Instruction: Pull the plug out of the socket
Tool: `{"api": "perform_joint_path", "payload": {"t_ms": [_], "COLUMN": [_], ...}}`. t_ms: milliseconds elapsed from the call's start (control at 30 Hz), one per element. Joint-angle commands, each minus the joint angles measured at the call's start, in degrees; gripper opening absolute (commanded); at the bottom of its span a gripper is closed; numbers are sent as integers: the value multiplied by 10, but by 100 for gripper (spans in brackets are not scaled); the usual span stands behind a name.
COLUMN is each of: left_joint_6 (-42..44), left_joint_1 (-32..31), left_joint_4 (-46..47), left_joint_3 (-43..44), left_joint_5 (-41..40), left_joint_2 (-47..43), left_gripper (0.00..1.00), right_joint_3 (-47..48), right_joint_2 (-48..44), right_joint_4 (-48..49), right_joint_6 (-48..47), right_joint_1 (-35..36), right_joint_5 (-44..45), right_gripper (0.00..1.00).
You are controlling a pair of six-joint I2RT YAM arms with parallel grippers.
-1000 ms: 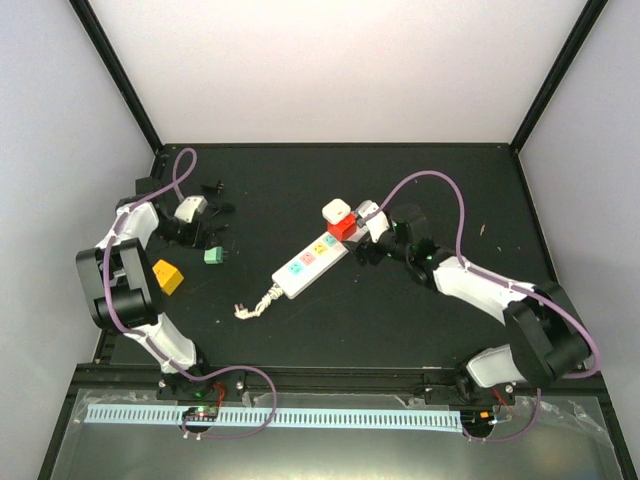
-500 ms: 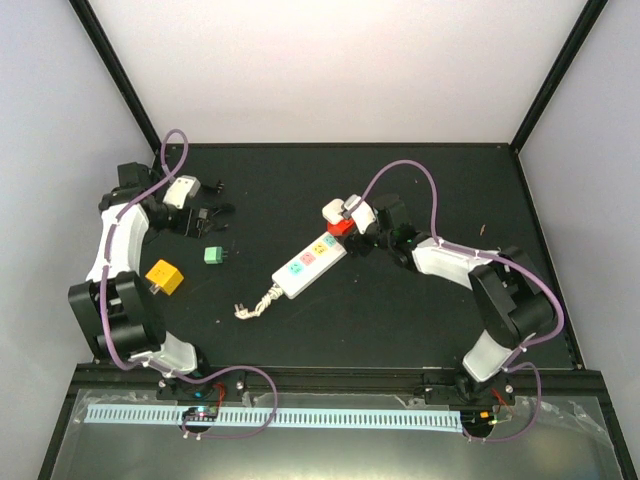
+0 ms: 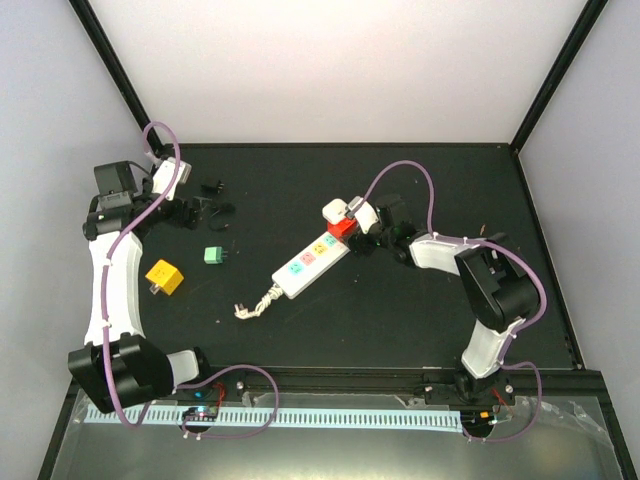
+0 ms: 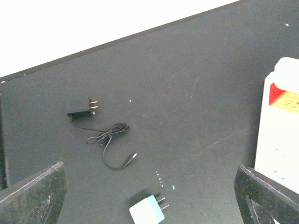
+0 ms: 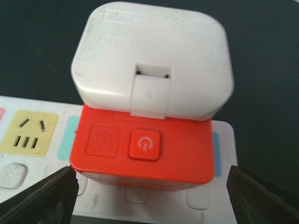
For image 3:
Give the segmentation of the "red cube socket adapter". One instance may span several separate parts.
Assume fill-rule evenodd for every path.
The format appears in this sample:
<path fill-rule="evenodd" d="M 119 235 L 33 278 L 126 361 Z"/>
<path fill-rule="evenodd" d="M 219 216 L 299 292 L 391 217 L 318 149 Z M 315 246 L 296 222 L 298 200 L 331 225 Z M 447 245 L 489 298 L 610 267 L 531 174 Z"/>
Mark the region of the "red cube socket adapter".
<path fill-rule="evenodd" d="M 358 230 L 358 222 L 355 218 L 344 217 L 338 223 L 327 223 L 327 231 L 337 240 L 346 243 L 347 239 Z"/>

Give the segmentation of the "green plug adapter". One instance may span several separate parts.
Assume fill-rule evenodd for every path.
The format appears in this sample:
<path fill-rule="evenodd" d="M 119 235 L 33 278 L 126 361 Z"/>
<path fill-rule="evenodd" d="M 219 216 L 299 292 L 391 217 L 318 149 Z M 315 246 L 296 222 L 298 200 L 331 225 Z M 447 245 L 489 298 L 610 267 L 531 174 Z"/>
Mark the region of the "green plug adapter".
<path fill-rule="evenodd" d="M 207 265 L 222 264 L 228 256 L 228 251 L 221 246 L 209 246 L 204 249 L 203 261 Z"/>

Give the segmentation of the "white charger block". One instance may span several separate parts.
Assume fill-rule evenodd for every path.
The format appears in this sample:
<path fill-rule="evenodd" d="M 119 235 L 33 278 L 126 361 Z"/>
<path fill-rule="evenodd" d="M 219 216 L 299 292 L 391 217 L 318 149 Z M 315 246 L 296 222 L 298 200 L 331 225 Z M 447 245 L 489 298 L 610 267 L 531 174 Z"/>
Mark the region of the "white charger block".
<path fill-rule="evenodd" d="M 339 198 L 331 200 L 322 208 L 323 218 L 332 225 L 340 223 L 346 218 L 347 203 Z"/>

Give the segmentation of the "yellow cube socket adapter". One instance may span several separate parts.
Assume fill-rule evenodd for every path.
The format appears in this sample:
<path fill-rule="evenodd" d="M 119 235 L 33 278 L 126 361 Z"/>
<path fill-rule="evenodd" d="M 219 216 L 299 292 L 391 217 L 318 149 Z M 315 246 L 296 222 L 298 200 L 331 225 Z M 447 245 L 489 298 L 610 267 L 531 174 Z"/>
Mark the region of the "yellow cube socket adapter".
<path fill-rule="evenodd" d="M 159 259 L 149 269 L 145 278 L 150 283 L 150 291 L 154 295 L 162 292 L 170 296 L 184 281 L 179 269 L 163 259 Z"/>

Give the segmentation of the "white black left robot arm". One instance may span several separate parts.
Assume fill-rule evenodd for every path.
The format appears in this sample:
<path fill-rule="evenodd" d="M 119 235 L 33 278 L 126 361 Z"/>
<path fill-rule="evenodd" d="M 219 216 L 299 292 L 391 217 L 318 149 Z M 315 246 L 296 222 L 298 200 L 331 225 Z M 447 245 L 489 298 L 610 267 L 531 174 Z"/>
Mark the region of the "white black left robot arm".
<path fill-rule="evenodd" d="M 191 167 L 169 157 L 136 181 L 133 166 L 119 161 L 95 167 L 98 193 L 82 227 L 93 265 L 91 317 L 84 345 L 69 353 L 67 365 L 105 414 L 169 396 L 178 386 L 202 399 L 215 384 L 199 348 L 164 353 L 146 338 L 139 313 L 143 238 L 162 222 L 197 225 L 198 201 L 175 194 Z"/>

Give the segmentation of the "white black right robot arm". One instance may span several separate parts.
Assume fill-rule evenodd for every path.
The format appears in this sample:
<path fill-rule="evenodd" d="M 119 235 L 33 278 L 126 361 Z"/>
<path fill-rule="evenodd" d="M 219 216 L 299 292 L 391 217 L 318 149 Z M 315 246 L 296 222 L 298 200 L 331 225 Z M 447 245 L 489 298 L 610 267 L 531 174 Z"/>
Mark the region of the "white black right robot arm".
<path fill-rule="evenodd" d="M 340 237 L 354 254 L 369 256 L 382 248 L 402 265 L 460 278 L 475 324 L 454 374 L 454 388 L 463 402 L 479 402 L 502 369 L 503 349 L 543 306 L 543 291 L 511 238 L 499 232 L 464 239 L 419 229 L 398 195 L 384 196 L 375 205 L 357 196 L 342 213 L 355 223 Z"/>

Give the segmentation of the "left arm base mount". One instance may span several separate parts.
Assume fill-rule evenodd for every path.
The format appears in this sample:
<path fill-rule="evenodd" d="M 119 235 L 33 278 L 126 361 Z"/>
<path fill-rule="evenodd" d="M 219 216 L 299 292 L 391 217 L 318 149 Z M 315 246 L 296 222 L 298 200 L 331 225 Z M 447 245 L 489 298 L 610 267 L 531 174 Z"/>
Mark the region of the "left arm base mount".
<path fill-rule="evenodd" d="M 240 396 L 238 383 L 244 383 L 246 376 L 246 370 L 232 371 L 197 389 L 179 389 L 171 396 L 168 396 L 167 399 L 205 403 L 215 403 L 220 398 L 223 398 L 224 401 L 228 398 L 235 400 Z"/>

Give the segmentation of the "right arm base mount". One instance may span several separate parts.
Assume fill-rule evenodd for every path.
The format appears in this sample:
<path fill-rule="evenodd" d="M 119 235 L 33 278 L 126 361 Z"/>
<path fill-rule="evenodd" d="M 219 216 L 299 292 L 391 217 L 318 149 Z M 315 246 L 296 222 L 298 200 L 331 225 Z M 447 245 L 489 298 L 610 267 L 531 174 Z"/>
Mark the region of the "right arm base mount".
<path fill-rule="evenodd" d="M 433 404 L 493 405 L 497 401 L 493 391 L 505 393 L 509 380 L 502 372 L 475 379 L 466 370 L 429 370 L 422 375 L 418 391 Z"/>

